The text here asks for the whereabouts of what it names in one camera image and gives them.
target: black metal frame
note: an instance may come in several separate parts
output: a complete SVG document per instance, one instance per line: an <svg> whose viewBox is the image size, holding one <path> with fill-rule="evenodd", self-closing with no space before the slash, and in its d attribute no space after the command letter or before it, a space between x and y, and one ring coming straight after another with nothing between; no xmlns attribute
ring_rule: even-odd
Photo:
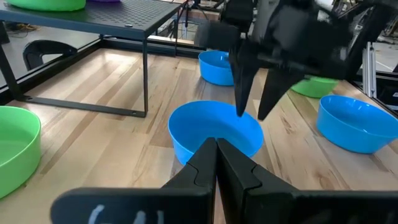
<svg viewBox="0 0 398 224"><path fill-rule="evenodd" d="M7 86L9 87L9 91L11 92L12 97L17 101L145 118L148 112L148 65L147 65L148 54L147 53L148 53L147 40L145 39L142 41L144 111L128 110L124 108L115 108L110 106L94 105L89 103L78 103L66 100L56 100L51 98L42 98L42 97L25 95L24 92L21 90L20 86L18 85L14 72L11 69L11 66L8 62L6 54L4 53L2 47L0 47L0 70L4 76L4 79L6 80Z"/></svg>
<svg viewBox="0 0 398 224"><path fill-rule="evenodd" d="M356 8L363 9L363 7L360 7L360 5L361 4L358 4ZM358 34L352 48L350 49L348 58L346 59L346 63L348 65L346 80L361 91L362 88L357 84L357 82L362 81L362 71L360 67L362 65L363 49L368 42L377 41L377 38L383 31L386 23L390 20L393 12L394 11L392 9L389 9L386 6L374 6L372 12L369 13L368 18L365 21L366 26L364 26L362 31ZM353 17L356 15L358 15L358 13L355 13L354 11L347 11L341 16ZM389 80L389 82L396 82L394 76L394 73L387 74L386 72L377 71L376 83L384 82L385 80ZM392 115L398 118L398 111L392 110L390 107L388 107L385 103L377 98L372 99L381 107L383 107Z"/></svg>
<svg viewBox="0 0 398 224"><path fill-rule="evenodd" d="M0 21L0 44L6 44L9 42L10 39L8 38L6 27L4 26L3 21Z"/></svg>

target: green plate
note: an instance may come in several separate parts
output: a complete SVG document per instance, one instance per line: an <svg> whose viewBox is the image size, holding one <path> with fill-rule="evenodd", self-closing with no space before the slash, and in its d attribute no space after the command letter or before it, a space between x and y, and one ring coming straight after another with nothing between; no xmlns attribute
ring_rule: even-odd
<svg viewBox="0 0 398 224"><path fill-rule="evenodd" d="M39 161L39 118L22 108L0 106L0 198L21 186Z"/></svg>
<svg viewBox="0 0 398 224"><path fill-rule="evenodd" d="M86 0L7 0L13 6L38 11L75 11L86 6Z"/></svg>
<svg viewBox="0 0 398 224"><path fill-rule="evenodd" d="M312 77L292 86L292 90L312 98L321 98L331 93L337 84L338 80Z"/></svg>

